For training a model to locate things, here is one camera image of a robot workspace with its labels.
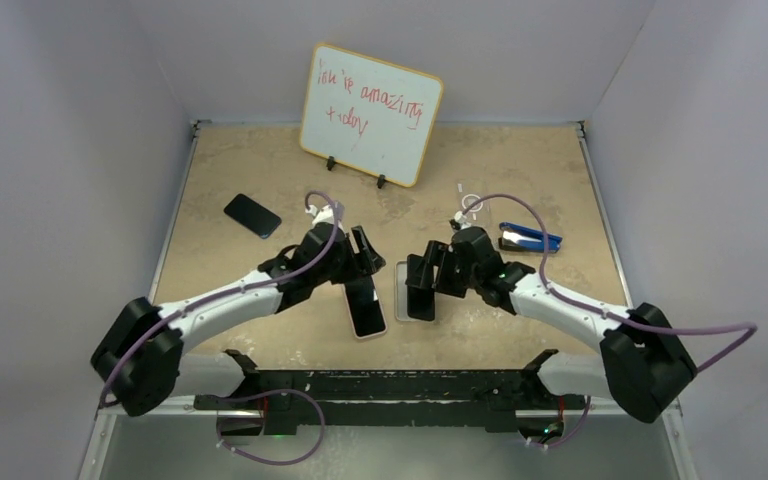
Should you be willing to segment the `beige phone case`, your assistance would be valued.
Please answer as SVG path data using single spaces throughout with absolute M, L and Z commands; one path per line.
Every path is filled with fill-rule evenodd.
M 406 261 L 401 261 L 395 267 L 395 317 L 401 322 L 425 322 L 411 320 L 407 316 L 407 287 L 406 280 Z

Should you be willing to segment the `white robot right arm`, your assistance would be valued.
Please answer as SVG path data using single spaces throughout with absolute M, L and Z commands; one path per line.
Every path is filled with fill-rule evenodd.
M 491 307 L 543 322 L 592 348 L 590 355 L 549 349 L 531 361 L 521 392 L 533 406 L 563 395 L 596 397 L 652 423 L 697 376 L 658 307 L 593 305 L 591 298 L 543 279 L 537 269 L 504 260 L 480 227 L 455 232 L 450 243 L 430 241 L 423 254 L 408 255 L 404 266 L 412 319 L 433 320 L 436 295 L 463 298 L 474 291 Z

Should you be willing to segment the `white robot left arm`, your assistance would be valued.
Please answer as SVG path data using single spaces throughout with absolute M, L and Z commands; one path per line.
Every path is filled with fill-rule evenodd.
M 385 264 L 362 227 L 344 231 L 319 222 L 300 243 L 225 286 L 159 305 L 146 297 L 133 299 L 90 358 L 103 381 L 99 405 L 120 405 L 131 417 L 144 415 L 172 396 L 182 358 L 196 346 L 247 321 L 288 310 L 323 284 L 369 278 Z

